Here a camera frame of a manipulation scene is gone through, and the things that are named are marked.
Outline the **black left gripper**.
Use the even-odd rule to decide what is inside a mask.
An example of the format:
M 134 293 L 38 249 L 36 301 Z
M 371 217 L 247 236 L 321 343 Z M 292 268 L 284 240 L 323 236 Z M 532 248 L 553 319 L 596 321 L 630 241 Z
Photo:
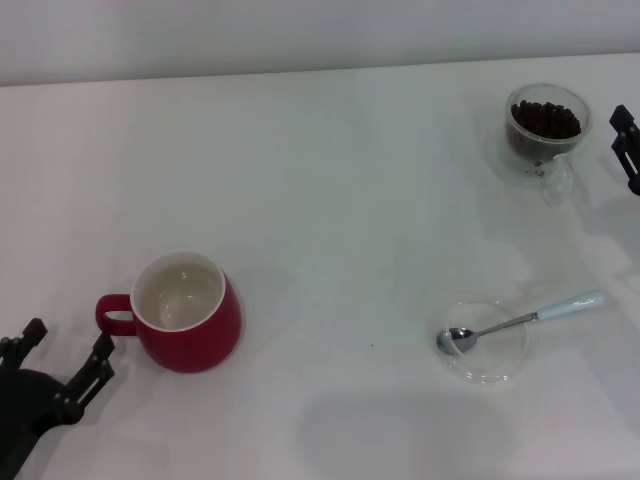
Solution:
M 87 405 L 115 375 L 109 361 L 115 349 L 101 334 L 82 368 L 66 383 L 19 369 L 48 330 L 33 318 L 20 337 L 1 339 L 1 478 L 14 479 L 40 437 L 58 425 L 74 425 Z

